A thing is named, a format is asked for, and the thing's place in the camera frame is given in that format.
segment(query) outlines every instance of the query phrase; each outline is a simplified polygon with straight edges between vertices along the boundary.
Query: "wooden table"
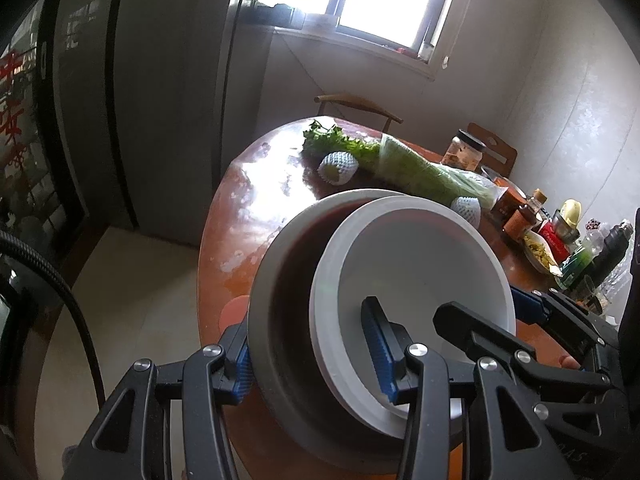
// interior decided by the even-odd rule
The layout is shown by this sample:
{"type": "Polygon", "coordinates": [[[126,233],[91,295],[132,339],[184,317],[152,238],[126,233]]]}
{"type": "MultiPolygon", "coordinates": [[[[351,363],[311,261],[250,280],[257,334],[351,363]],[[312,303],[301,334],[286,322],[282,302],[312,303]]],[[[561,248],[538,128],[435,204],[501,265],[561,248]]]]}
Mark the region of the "wooden table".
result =
{"type": "MultiPolygon", "coordinates": [[[[256,140],[233,161],[211,203],[198,262],[198,327],[202,345],[220,338],[218,319],[225,304],[249,294],[258,265],[271,241],[295,215],[317,200],[346,189],[385,187],[359,171],[345,186],[324,183],[317,161],[302,157],[302,132],[313,118],[285,124],[256,140]]],[[[332,118],[350,136],[380,138],[370,128],[332,118]]],[[[431,162],[442,158],[410,144],[431,162]]],[[[480,233],[497,255],[509,282],[525,290],[548,283],[521,251],[512,250],[486,219],[480,233]]],[[[558,365],[562,349],[537,326],[518,322],[519,338],[535,346],[538,360],[558,365]]],[[[228,434],[254,480],[363,480],[380,478],[344,471],[306,452],[270,415],[257,387],[241,406],[226,408],[228,434]]],[[[451,454],[450,478],[461,476],[460,448],[451,454]]]]}

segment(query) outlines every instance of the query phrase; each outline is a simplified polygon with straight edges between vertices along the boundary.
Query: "wooden chair backrest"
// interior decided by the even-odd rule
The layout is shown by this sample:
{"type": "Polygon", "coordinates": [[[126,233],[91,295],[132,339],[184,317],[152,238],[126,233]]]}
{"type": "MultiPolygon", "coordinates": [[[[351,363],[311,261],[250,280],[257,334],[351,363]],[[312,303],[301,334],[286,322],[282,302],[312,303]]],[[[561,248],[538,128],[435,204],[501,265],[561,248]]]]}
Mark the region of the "wooden chair backrest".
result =
{"type": "Polygon", "coordinates": [[[482,126],[478,126],[475,123],[469,123],[466,130],[476,139],[482,140],[482,142],[486,144],[486,150],[484,150],[480,164],[484,164],[488,168],[508,178],[513,169],[513,165],[516,163],[516,157],[518,156],[517,150],[493,132],[485,130],[482,126]]]}
{"type": "Polygon", "coordinates": [[[356,108],[356,110],[364,110],[365,112],[372,112],[374,114],[382,115],[386,117],[386,123],[384,128],[382,128],[383,133],[387,133],[389,130],[389,126],[391,126],[391,121],[395,121],[398,124],[402,124],[403,120],[400,117],[393,115],[391,112],[386,111],[379,104],[369,101],[364,97],[359,97],[357,95],[351,94],[328,94],[328,95],[319,95],[314,97],[314,101],[316,103],[320,103],[320,107],[318,108],[318,115],[324,115],[324,108],[327,103],[332,103],[336,105],[347,106],[349,108],[356,108]]]}

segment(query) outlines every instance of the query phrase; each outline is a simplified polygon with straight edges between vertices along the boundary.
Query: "glass jar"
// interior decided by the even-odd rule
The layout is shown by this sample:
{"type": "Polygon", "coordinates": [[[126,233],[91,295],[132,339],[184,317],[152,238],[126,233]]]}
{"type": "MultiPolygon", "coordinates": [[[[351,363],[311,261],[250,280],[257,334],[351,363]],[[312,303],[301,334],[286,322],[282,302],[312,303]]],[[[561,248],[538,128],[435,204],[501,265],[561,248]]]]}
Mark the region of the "glass jar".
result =
{"type": "Polygon", "coordinates": [[[485,148],[481,140],[463,130],[458,130],[458,134],[451,140],[447,153],[444,154],[440,163],[459,170],[473,171],[478,167],[485,148]]]}

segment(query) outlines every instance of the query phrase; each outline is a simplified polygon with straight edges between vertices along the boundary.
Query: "plastic bag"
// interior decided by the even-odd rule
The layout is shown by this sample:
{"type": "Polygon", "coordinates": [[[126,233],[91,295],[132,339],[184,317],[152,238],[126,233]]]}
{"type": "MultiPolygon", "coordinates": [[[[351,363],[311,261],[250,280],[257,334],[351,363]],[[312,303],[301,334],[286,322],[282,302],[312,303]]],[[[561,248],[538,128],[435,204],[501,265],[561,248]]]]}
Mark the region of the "plastic bag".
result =
{"type": "Polygon", "coordinates": [[[395,137],[382,135],[376,176],[402,191],[449,207],[454,199],[477,198],[483,209],[491,209],[506,188],[482,175],[429,162],[395,137]]]}
{"type": "Polygon", "coordinates": [[[626,299],[629,295],[631,286],[631,260],[634,256],[634,245],[629,244],[625,257],[611,271],[610,275],[605,278],[599,286],[598,291],[604,298],[599,298],[602,304],[603,314],[616,314],[617,322],[622,319],[626,299]]]}

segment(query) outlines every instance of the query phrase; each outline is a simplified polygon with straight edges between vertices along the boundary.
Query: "wall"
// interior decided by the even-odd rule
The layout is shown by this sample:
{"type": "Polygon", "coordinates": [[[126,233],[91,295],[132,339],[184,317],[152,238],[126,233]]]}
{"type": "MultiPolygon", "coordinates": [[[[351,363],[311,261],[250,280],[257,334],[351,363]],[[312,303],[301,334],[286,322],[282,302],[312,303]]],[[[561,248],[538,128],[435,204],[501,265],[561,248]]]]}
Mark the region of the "wall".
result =
{"type": "MultiPolygon", "coordinates": [[[[449,66],[434,81],[348,48],[275,34],[264,78],[257,135],[316,114],[313,97],[351,92],[404,119],[390,133],[444,152],[458,128],[504,121],[514,86],[526,75],[544,0],[471,0],[449,66]]],[[[347,108],[333,113],[381,128],[380,117],[347,108]]]]}
{"type": "MultiPolygon", "coordinates": [[[[530,71],[501,136],[519,151],[512,179],[583,221],[633,221],[640,205],[640,66],[596,0],[547,0],[530,71]]],[[[617,305],[618,320],[622,306],[617,305]]]]}

